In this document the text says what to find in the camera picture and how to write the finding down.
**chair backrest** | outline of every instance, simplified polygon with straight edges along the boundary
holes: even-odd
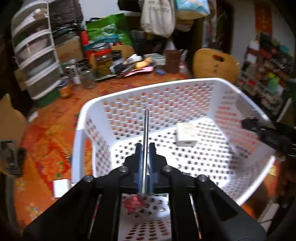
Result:
[[[234,83],[239,75],[239,62],[235,57],[213,49],[200,49],[193,56],[195,78],[223,78]]]

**silver metal stick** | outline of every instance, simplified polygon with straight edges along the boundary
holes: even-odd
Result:
[[[141,194],[148,193],[148,178],[149,174],[148,167],[148,129],[149,129],[149,110],[145,109],[144,117],[144,140],[143,140],[143,156],[142,156],[142,183],[140,183],[140,192]]]

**green plastic bag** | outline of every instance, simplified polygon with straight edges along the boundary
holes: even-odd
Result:
[[[117,35],[122,44],[132,46],[123,13],[109,15],[95,22],[88,23],[86,26],[90,40],[95,40],[97,37]]]

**table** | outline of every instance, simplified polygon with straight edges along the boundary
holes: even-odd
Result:
[[[22,141],[27,155],[23,175],[15,180],[14,186],[14,205],[20,230],[56,201],[53,197],[52,181],[71,178],[68,157],[72,152],[79,111],[84,103],[98,96],[126,89],[181,79],[188,77],[180,73],[161,76],[153,72],[107,80],[98,83],[92,90],[77,86],[70,98],[57,99],[50,105],[38,109],[39,116],[29,124]],[[85,172],[92,173],[90,142],[86,144],[85,149]],[[261,186],[271,190],[267,196],[274,195],[273,176],[268,176]],[[253,206],[254,204],[244,204],[243,208],[257,218],[256,213],[260,211],[256,211],[256,207]]]

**laundry basket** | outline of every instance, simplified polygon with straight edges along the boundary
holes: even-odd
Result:
[[[181,80],[88,101],[80,111],[75,133],[73,183],[84,176],[86,138],[92,142],[94,177],[123,165],[136,143],[143,143],[146,108],[149,142],[155,143],[157,154],[193,177],[205,174],[238,205],[252,195],[274,163],[274,149],[260,142],[254,132],[241,128],[241,120],[250,115],[269,121],[253,101],[223,79]],[[194,147],[176,146],[178,122],[196,126]],[[140,213],[129,214],[121,207],[118,240],[171,238],[168,197],[144,196],[144,202]]]

